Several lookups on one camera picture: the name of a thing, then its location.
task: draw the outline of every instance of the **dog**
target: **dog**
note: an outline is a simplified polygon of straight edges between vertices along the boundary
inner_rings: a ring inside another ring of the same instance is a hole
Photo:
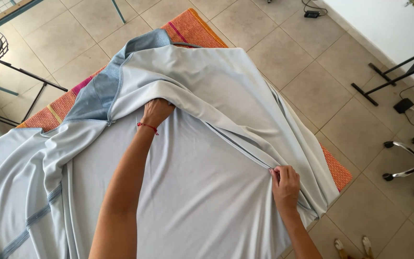
[[[364,236],[362,238],[362,243],[363,243],[363,247],[365,248],[365,252],[367,253],[367,256],[362,259],[375,259],[375,257],[373,256],[373,252],[372,252],[372,245],[368,237]],[[349,256],[346,253],[346,250],[344,249],[343,244],[341,243],[339,239],[335,240],[335,247],[338,250],[339,257],[341,259],[355,259],[354,257]]]

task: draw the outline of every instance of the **glittery blue fabric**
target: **glittery blue fabric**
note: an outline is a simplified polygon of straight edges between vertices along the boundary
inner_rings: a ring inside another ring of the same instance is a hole
[[[113,56],[106,68],[79,91],[75,104],[63,121],[74,119],[108,120],[108,109],[119,87],[121,66],[129,55],[135,51],[170,44],[173,42],[164,29],[155,29],[131,39]]]

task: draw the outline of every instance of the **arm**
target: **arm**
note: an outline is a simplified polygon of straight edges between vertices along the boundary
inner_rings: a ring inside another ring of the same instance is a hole
[[[145,104],[142,124],[158,127],[175,106],[153,99]],[[108,184],[98,215],[90,259],[137,257],[137,205],[146,158],[155,132],[140,126]]]
[[[292,241],[296,259],[322,259],[296,210],[299,174],[289,165],[270,169],[270,173],[274,201]]]

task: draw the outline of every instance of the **hand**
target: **hand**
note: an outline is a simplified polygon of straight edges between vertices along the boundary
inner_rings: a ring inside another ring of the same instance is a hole
[[[156,98],[145,104],[143,124],[157,128],[175,109],[175,105],[169,104],[166,99]]]
[[[269,169],[272,175],[272,194],[277,210],[282,218],[291,213],[298,213],[296,205],[299,193],[299,174],[290,165],[276,166]]]

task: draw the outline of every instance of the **bracelet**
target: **bracelet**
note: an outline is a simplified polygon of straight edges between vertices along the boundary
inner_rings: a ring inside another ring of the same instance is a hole
[[[158,132],[157,132],[157,128],[155,128],[155,127],[153,127],[153,126],[149,126],[149,125],[147,125],[147,124],[143,124],[143,123],[137,123],[137,126],[147,126],[147,127],[150,127],[150,128],[152,128],[153,130],[154,130],[154,134],[156,134],[156,136],[159,136],[159,134],[158,134]]]

